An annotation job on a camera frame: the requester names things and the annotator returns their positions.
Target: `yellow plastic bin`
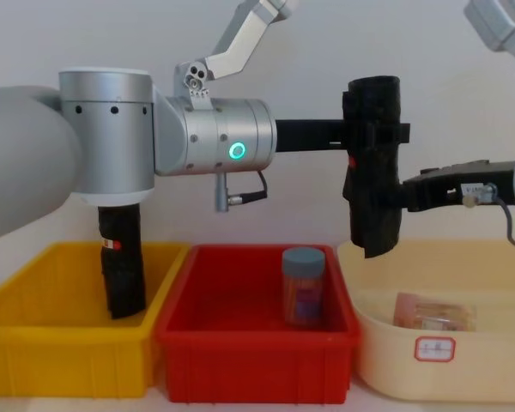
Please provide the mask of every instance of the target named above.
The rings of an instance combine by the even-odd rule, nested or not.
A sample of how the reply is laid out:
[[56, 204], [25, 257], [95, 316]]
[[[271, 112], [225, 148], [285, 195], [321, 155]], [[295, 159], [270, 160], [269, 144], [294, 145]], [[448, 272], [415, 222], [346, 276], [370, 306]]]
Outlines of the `yellow plastic bin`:
[[142, 397], [158, 312], [188, 245], [143, 245], [148, 309], [111, 320], [100, 245], [53, 245], [0, 287], [0, 397]]
[[[365, 260], [338, 250], [360, 321], [356, 370], [375, 390], [415, 401], [515, 403], [515, 247], [505, 241], [404, 240]], [[476, 332], [392, 326], [399, 292], [476, 308]]]

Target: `red plastic bin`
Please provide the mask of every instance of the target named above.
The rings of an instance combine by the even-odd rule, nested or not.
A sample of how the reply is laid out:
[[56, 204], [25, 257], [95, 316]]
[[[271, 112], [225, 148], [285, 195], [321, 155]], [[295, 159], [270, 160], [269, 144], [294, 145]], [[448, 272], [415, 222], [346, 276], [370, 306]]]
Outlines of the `red plastic bin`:
[[291, 245], [201, 245], [156, 325], [167, 390], [181, 403], [343, 403], [359, 330], [326, 246], [323, 324], [286, 325], [282, 252]]

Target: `blue jar lid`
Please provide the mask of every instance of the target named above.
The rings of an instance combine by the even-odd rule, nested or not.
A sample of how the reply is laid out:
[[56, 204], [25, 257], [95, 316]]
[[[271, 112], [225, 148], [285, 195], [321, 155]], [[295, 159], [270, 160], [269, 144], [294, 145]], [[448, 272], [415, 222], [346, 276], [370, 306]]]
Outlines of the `blue jar lid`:
[[285, 276], [317, 279], [324, 272], [326, 256], [314, 247], [295, 247], [282, 254], [282, 273]]

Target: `white table surface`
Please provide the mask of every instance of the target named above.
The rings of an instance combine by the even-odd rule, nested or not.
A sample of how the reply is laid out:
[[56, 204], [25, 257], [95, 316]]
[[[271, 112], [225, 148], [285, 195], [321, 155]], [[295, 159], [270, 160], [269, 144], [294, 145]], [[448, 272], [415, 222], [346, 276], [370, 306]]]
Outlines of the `white table surface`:
[[144, 399], [0, 399], [0, 412], [177, 412], [177, 411], [285, 412], [515, 412], [515, 405], [461, 405], [403, 403], [380, 396], [362, 383], [353, 384], [344, 405], [239, 405], [169, 403], [161, 389], [153, 388]]

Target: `white wall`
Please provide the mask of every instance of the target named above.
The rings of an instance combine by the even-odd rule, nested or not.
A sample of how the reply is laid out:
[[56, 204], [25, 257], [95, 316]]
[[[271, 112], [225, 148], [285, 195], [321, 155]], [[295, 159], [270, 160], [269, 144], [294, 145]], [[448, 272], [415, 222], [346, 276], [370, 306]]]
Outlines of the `white wall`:
[[[239, 0], [1, 0], [0, 86], [56, 87], [69, 65], [150, 71], [167, 94], [176, 63], [211, 51]], [[272, 27], [244, 74], [216, 96], [266, 100], [278, 118], [340, 118], [341, 93], [362, 76], [402, 78], [412, 143], [401, 176], [420, 168], [515, 159], [515, 61], [489, 52], [465, 20], [466, 0], [302, 0]], [[344, 153], [281, 154], [266, 171], [270, 200], [217, 215], [210, 176], [157, 179], [142, 206], [145, 239], [324, 242], [348, 239]], [[258, 187], [253, 174], [232, 190]], [[500, 210], [404, 216], [404, 236], [502, 237]], [[0, 239], [0, 281], [61, 239], [97, 239], [96, 211], [69, 200]]]

